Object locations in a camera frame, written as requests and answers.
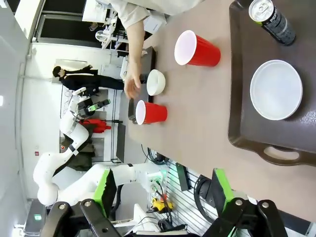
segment white bowl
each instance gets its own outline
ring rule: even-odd
[[[251,101],[256,111],[266,119],[281,120],[290,117],[299,107],[302,96],[301,78],[287,62],[265,62],[252,77]]]
[[[166,79],[164,75],[156,70],[153,69],[147,79],[147,92],[149,95],[159,95],[164,90],[166,86]]]

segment red plastic cup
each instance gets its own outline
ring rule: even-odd
[[[153,122],[164,122],[168,116],[167,108],[163,105],[140,100],[136,106],[136,121],[139,125]]]
[[[179,65],[214,67],[221,59],[221,51],[193,31],[185,31],[176,42],[174,58]]]

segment person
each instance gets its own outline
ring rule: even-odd
[[[144,23],[152,9],[168,15],[187,11],[203,0],[97,0],[111,4],[126,29],[129,44],[129,65],[124,83],[127,97],[135,98],[140,91],[141,55],[144,44]]]
[[[98,70],[92,70],[89,65],[77,71],[67,71],[60,66],[56,66],[53,70],[54,77],[59,77],[59,81],[70,90],[78,90],[86,87],[87,90],[96,89],[99,87],[106,87],[115,90],[123,90],[124,83],[122,80],[98,75]]]

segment hand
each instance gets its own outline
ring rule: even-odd
[[[124,83],[124,91],[128,99],[135,98],[140,92],[140,62],[130,61],[128,65],[128,72]]]

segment beige tabletop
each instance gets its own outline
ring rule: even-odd
[[[211,177],[223,168],[233,189],[258,200],[271,199],[285,212],[316,222],[316,167],[277,166],[228,140],[231,90],[229,6],[232,0],[205,0],[174,17],[145,42],[158,52],[157,69],[166,76],[155,103],[166,105],[168,118],[151,125],[129,124],[132,139],[194,171]],[[174,46],[193,30],[221,50],[214,68],[179,66]]]

